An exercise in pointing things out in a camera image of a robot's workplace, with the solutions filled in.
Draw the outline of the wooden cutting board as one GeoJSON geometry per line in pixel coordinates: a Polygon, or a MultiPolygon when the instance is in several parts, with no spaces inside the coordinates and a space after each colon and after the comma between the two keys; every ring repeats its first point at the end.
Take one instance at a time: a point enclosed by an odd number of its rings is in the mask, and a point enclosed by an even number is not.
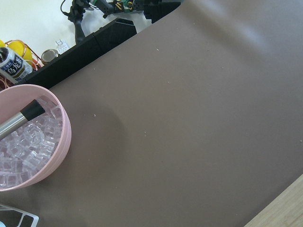
{"type": "Polygon", "coordinates": [[[245,226],[301,227],[303,225],[303,177],[298,177],[245,226]]]}

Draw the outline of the dark drink bottle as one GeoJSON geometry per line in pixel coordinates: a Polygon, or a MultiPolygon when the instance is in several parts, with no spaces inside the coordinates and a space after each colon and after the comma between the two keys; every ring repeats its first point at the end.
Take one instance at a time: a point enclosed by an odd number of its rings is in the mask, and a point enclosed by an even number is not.
{"type": "Polygon", "coordinates": [[[33,72],[32,66],[8,47],[0,48],[0,73],[17,84],[33,72]]]}

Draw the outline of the yellow lemons in basket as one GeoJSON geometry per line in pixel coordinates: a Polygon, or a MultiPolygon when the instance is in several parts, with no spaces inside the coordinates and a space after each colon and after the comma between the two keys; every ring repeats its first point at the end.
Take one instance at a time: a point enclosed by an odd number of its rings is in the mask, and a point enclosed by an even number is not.
{"type": "Polygon", "coordinates": [[[33,57],[30,49],[22,42],[22,41],[11,41],[8,43],[0,41],[1,47],[8,47],[12,49],[15,53],[17,53],[20,57],[22,57],[27,63],[30,65],[33,64],[33,57]]]}

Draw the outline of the small metal tin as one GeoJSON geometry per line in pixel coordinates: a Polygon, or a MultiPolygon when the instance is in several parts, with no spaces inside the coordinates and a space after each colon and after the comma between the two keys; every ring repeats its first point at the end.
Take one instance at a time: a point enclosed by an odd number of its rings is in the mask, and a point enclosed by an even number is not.
{"type": "Polygon", "coordinates": [[[59,53],[56,49],[45,50],[41,55],[41,61],[44,65],[50,63],[52,60],[57,58],[59,53]]]}

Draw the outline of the white dish rack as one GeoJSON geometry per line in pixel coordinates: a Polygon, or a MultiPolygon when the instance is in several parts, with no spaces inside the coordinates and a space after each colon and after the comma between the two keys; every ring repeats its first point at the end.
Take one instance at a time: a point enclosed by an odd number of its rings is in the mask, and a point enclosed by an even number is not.
{"type": "Polygon", "coordinates": [[[37,215],[4,204],[0,205],[1,227],[36,227],[38,221],[37,215]]]}

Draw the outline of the pink bowl with ice cubes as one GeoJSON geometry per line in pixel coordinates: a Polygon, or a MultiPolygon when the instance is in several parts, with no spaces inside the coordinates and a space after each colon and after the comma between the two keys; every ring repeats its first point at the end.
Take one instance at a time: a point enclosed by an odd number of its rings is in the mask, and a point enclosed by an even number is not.
{"type": "Polygon", "coordinates": [[[71,144],[71,123],[56,95],[38,85],[18,85],[0,93],[0,122],[4,123],[31,101],[45,110],[0,141],[0,190],[33,185],[53,173],[71,144]]]}

